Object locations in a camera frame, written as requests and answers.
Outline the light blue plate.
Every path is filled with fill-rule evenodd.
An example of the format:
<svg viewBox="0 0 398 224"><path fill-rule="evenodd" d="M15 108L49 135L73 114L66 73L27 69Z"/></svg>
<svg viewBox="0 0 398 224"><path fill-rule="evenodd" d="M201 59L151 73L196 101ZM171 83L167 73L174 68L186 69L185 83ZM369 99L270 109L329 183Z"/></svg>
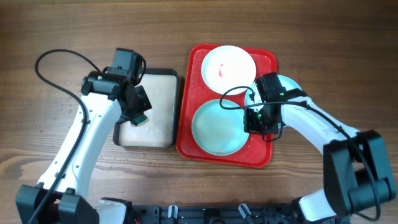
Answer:
<svg viewBox="0 0 398 224"><path fill-rule="evenodd" d="M293 96L300 96L301 95L301 87L299 86L298 83L296 83L294 80L292 80L289 77L283 76L283 75L278 75L279 80L282 84L283 87L286 89L285 93L285 100L291 99ZM259 111L261 109L261 106L265 105L279 105L278 101L275 102L265 102L263 103L261 101L261 98L259 96L255 81L252 83L252 85L248 88L246 91L245 97L244 97L244 105L247 108L252 108L255 109L256 111Z"/></svg>
<svg viewBox="0 0 398 224"><path fill-rule="evenodd" d="M244 131L244 110L229 100L210 100L197 109L192 119L192 135L205 152L228 156L239 151L249 134Z"/></svg>

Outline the light blue plate front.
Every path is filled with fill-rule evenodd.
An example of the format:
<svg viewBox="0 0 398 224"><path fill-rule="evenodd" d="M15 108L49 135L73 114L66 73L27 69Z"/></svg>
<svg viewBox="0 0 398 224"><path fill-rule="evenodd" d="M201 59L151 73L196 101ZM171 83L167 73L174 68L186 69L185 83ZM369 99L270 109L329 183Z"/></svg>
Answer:
<svg viewBox="0 0 398 224"><path fill-rule="evenodd" d="M244 131L244 110L229 100L210 100L197 109L192 119L192 135L205 152L228 156L239 151L249 134Z"/></svg>

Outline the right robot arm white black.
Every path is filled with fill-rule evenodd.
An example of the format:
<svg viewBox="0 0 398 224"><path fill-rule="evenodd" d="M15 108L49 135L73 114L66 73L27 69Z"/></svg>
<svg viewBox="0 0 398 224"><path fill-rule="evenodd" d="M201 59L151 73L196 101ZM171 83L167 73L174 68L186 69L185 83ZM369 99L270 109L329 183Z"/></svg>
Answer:
<svg viewBox="0 0 398 224"><path fill-rule="evenodd" d="M244 110L246 130L281 136L291 127L323 156L323 188L292 202L293 223L342 222L352 215L377 221L382 203L395 199L384 140L375 130L343 124L299 89L263 95L248 90Z"/></svg>

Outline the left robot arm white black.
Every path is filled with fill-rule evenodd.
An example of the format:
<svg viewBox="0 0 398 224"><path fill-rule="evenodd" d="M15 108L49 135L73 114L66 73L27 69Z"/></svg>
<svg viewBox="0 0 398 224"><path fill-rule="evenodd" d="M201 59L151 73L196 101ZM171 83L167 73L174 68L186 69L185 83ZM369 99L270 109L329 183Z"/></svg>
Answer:
<svg viewBox="0 0 398 224"><path fill-rule="evenodd" d="M140 86L144 72L92 71L81 84L78 112L55 159L36 186L22 185L16 205L22 223L136 223L132 203L86 196L96 160L117 124L145 122L151 108Z"/></svg>

